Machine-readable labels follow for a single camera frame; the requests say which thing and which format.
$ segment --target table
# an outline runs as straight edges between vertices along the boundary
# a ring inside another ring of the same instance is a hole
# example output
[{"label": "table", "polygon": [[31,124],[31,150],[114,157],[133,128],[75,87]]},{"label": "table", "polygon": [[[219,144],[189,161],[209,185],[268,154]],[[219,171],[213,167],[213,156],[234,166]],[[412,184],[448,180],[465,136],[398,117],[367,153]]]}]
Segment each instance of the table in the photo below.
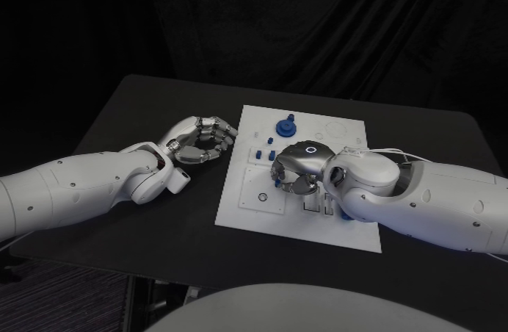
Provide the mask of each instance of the table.
[{"label": "table", "polygon": [[[129,76],[75,153],[118,151],[159,141],[188,116],[218,115],[236,126],[244,104],[366,121],[369,146],[401,148],[442,163],[501,175],[474,118],[461,112]],[[248,284],[313,284],[352,290],[429,312],[475,331],[507,329],[508,264],[444,249],[380,226],[383,254],[215,225],[231,152],[183,167],[192,181],[139,206],[36,232],[16,256],[226,289]]]}]

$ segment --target blue part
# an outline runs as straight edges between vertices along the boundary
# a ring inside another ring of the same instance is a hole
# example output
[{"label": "blue part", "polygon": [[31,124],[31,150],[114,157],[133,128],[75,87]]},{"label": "blue part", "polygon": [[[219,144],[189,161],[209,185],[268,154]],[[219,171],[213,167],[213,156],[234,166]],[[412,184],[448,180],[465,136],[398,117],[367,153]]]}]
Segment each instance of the blue part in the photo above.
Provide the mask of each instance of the blue part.
[{"label": "blue part", "polygon": [[290,114],[285,120],[278,122],[275,126],[275,131],[283,137],[293,137],[297,133],[297,125],[294,123],[294,115]]},{"label": "blue part", "polygon": [[342,213],[342,217],[343,217],[344,220],[354,220],[354,218],[352,218],[352,217],[346,214],[344,211],[343,211],[343,213]]}]

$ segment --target white panel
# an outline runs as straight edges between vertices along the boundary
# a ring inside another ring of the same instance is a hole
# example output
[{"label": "white panel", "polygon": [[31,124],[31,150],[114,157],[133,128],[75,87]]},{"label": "white panel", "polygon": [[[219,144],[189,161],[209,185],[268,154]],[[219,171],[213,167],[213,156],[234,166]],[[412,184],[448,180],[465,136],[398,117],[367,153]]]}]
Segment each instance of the white panel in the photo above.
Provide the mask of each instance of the white panel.
[{"label": "white panel", "polygon": [[[275,125],[290,114],[294,114],[297,134],[293,137],[281,137]],[[320,212],[304,210],[306,198],[277,189],[270,174],[271,151],[278,154],[298,141],[318,141],[329,145],[334,152],[340,152],[344,146],[367,147],[363,121],[244,106],[238,130],[215,224],[380,253],[377,223],[344,220],[337,201],[333,201],[334,215],[327,215],[324,191],[314,199]],[[258,151],[262,151],[261,159],[255,158]],[[295,175],[290,174],[285,181],[294,179]],[[261,193],[267,194],[267,201],[258,199]]]}]

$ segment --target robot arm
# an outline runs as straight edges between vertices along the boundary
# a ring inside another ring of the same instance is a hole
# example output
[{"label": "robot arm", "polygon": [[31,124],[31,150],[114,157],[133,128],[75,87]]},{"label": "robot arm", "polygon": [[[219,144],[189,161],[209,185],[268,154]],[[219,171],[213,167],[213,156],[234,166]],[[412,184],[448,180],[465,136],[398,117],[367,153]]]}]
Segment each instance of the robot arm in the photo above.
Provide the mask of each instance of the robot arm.
[{"label": "robot arm", "polygon": [[[308,142],[294,146],[301,151],[310,147]],[[301,178],[313,175],[353,219],[379,222],[445,248],[508,254],[508,179],[458,165],[398,165],[369,150],[346,148],[334,155],[324,145],[316,151],[320,157],[310,154],[295,162],[295,150],[287,150],[272,178],[284,169]],[[321,166],[310,167],[317,159]]]},{"label": "robot arm", "polygon": [[[0,178],[0,241],[82,222],[121,201],[150,202],[166,188],[179,193],[190,177],[173,161],[216,159],[236,134],[219,118],[190,117],[159,145],[143,142],[120,152],[71,156]],[[211,139],[219,144],[212,150],[195,147]]]}]

